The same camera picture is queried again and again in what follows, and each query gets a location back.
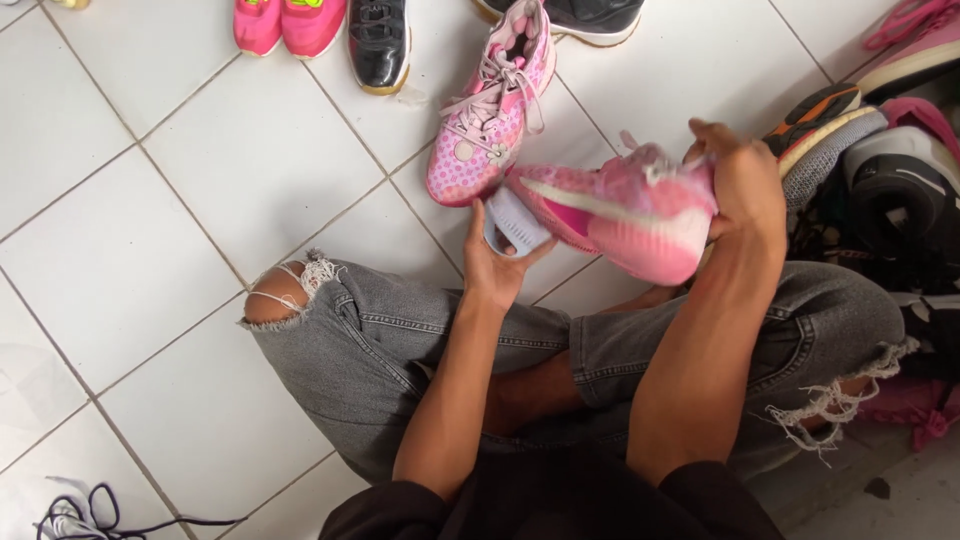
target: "white shoelace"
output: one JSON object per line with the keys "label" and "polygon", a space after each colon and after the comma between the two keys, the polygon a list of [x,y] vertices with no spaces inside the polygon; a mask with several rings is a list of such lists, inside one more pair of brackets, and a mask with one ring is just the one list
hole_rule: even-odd
{"label": "white shoelace", "polygon": [[[489,57],[484,57],[480,61],[480,81],[484,89],[469,98],[454,98],[453,105],[441,109],[440,115],[446,117],[458,113],[457,124],[453,126],[444,124],[444,126],[469,142],[499,156],[500,153],[491,147],[488,140],[496,131],[496,127],[491,125],[491,120],[498,119],[506,122],[509,119],[507,112],[503,110],[503,98],[508,93],[522,93],[524,123],[528,133],[536,135],[543,131],[543,114],[540,112],[540,98],[526,72],[509,63],[504,51],[498,51],[496,56],[499,62]],[[485,101],[497,94],[500,94],[500,98],[496,102]],[[530,109],[537,114],[539,122],[536,127],[531,126]]]}

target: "black shirt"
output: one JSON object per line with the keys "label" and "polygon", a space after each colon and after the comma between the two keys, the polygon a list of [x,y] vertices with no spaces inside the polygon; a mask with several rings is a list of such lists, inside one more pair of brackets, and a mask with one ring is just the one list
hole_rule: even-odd
{"label": "black shirt", "polygon": [[335,509],[321,540],[767,540],[783,536],[725,465],[702,461],[655,488],[594,444],[484,455],[450,507],[409,482]]}

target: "flower charm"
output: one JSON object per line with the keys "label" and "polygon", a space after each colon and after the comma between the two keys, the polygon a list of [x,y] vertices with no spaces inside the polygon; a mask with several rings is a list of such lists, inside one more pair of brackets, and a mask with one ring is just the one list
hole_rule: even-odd
{"label": "flower charm", "polygon": [[507,149],[506,144],[500,142],[491,146],[491,149],[492,152],[487,153],[487,158],[490,159],[491,164],[502,167],[510,160],[510,150]]}

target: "black patent leather sneaker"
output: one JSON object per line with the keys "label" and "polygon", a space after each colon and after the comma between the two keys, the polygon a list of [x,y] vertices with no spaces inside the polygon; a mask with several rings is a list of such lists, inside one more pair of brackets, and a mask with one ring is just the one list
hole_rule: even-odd
{"label": "black patent leather sneaker", "polygon": [[364,91],[390,95],[410,71],[410,26],[405,0],[350,0],[349,50]]}
{"label": "black patent leather sneaker", "polygon": [[[473,0],[491,20],[499,20],[515,0]],[[613,47],[630,37],[640,22],[643,0],[544,0],[554,34],[570,34],[587,45]]]}

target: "gray ripped jeans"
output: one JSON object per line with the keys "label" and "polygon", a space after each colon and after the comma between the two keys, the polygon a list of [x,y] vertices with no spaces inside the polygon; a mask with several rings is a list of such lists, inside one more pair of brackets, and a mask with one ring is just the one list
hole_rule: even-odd
{"label": "gray ripped jeans", "polygon": [[[424,366],[440,361],[461,291],[328,260],[318,250],[304,263],[304,308],[281,322],[241,325],[253,332],[280,380],[344,461],[371,483],[387,481],[430,382]],[[576,319],[514,305],[500,333],[494,372],[522,369],[569,349],[574,382],[588,408],[528,425],[516,438],[484,434],[480,452],[592,438],[623,454],[636,385],[684,301]],[[907,349],[900,312],[878,286],[837,266],[787,262],[754,348],[731,466],[749,476],[800,449],[831,445],[857,402],[873,394],[868,387],[860,397],[846,396],[839,381],[889,377]],[[826,413],[829,405],[840,405],[840,412]],[[817,414],[830,423],[804,430],[800,421]]]}

